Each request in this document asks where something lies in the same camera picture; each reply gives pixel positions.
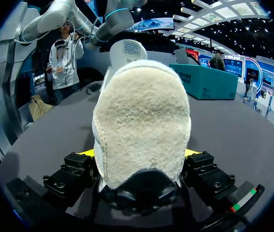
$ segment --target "white jacket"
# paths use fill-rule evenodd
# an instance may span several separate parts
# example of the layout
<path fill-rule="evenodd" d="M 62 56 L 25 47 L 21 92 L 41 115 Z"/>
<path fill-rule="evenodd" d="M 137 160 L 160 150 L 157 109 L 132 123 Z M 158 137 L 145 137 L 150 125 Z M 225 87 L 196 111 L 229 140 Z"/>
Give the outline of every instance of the white jacket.
<path fill-rule="evenodd" d="M 71 59 L 73 53 L 73 47 L 76 46 L 75 61 Z M 51 47 L 49 62 L 52 65 L 52 76 L 53 76 L 53 89 L 60 89 L 72 86 L 79 83 L 79 78 L 76 69 L 76 59 L 80 59 L 84 54 L 82 42 L 79 41 L 77 44 L 73 44 L 69 40 L 68 45 L 63 48 L 59 48 L 58 51 L 54 44 Z M 56 72 L 57 63 L 62 60 L 63 71 L 60 73 Z"/>

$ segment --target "white curved arch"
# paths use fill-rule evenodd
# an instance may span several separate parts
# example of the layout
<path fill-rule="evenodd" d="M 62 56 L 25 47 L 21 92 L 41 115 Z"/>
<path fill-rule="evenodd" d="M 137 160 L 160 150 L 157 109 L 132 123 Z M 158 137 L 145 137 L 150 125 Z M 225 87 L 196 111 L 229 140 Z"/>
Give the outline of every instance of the white curved arch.
<path fill-rule="evenodd" d="M 181 8 L 181 12 L 190 15 L 188 18 L 174 15 L 173 18 L 182 21 L 175 23 L 175 30 L 164 31 L 165 36 L 176 35 L 195 40 L 200 37 L 199 34 L 193 33 L 196 30 L 208 27 L 217 23 L 227 22 L 229 20 L 242 18 L 266 18 L 269 19 L 269 13 L 265 12 L 260 4 L 254 0 L 219 0 L 208 5 L 201 0 L 192 1 L 193 4 L 203 9 L 195 12 L 185 7 Z M 207 42 L 210 39 L 203 37 L 199 42 Z"/>

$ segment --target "black pants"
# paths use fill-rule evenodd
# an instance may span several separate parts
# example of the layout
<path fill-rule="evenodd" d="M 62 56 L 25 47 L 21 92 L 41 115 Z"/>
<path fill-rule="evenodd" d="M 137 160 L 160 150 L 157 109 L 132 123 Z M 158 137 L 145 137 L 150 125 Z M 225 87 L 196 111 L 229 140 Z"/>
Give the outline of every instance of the black pants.
<path fill-rule="evenodd" d="M 248 91 L 250 89 L 250 85 L 249 84 L 245 84 L 245 93 L 244 93 L 244 97 L 247 97 Z"/>

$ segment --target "person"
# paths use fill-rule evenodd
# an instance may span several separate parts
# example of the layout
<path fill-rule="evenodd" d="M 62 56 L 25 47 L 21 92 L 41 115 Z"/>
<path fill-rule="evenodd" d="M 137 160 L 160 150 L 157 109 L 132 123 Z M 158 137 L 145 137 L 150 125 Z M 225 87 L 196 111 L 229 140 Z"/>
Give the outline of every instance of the person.
<path fill-rule="evenodd" d="M 244 98 L 246 100 L 248 100 L 247 94 L 248 94 L 248 91 L 249 91 L 250 86 L 251 86 L 251 81 L 253 81 L 252 77 L 253 77 L 252 74 L 250 72 L 248 72 L 247 77 L 245 79 L 245 92 L 244 92 Z"/>
<path fill-rule="evenodd" d="M 217 54 L 215 54 L 211 59 L 210 59 L 210 67 L 213 69 L 218 69 L 225 71 L 225 64 L 222 59 L 222 52 L 218 51 Z"/>
<path fill-rule="evenodd" d="M 50 49 L 49 65 L 46 69 L 47 73 L 52 73 L 56 104 L 80 89 L 79 77 L 74 66 L 76 59 L 82 58 L 84 51 L 82 42 L 78 41 L 78 34 L 70 35 L 70 29 L 68 22 L 61 26 L 61 38 Z"/>

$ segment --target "woman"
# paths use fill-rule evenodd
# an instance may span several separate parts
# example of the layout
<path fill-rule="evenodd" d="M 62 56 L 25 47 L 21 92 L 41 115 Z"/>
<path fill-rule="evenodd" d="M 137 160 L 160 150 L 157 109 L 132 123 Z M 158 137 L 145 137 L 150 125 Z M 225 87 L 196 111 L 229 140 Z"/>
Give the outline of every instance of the woman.
<path fill-rule="evenodd" d="M 83 46 L 76 33 L 74 38 L 69 34 L 70 25 L 65 22 L 61 28 L 61 38 L 57 40 L 51 47 L 49 62 L 46 72 L 52 73 L 53 90 L 56 98 L 56 104 L 69 97 L 71 94 L 80 89 L 79 78 L 77 75 L 76 59 L 80 59 L 83 54 Z"/>

